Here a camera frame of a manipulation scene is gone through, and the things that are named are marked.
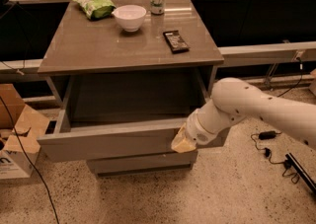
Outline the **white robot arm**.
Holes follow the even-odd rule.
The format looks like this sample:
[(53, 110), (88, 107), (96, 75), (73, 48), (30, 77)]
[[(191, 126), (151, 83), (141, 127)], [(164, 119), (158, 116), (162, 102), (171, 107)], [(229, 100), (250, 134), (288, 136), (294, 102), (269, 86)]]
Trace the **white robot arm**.
[(178, 153), (194, 151), (246, 116), (262, 120), (316, 149), (315, 105), (265, 94), (237, 78), (224, 78), (214, 84), (210, 100), (189, 115), (172, 140), (171, 148)]

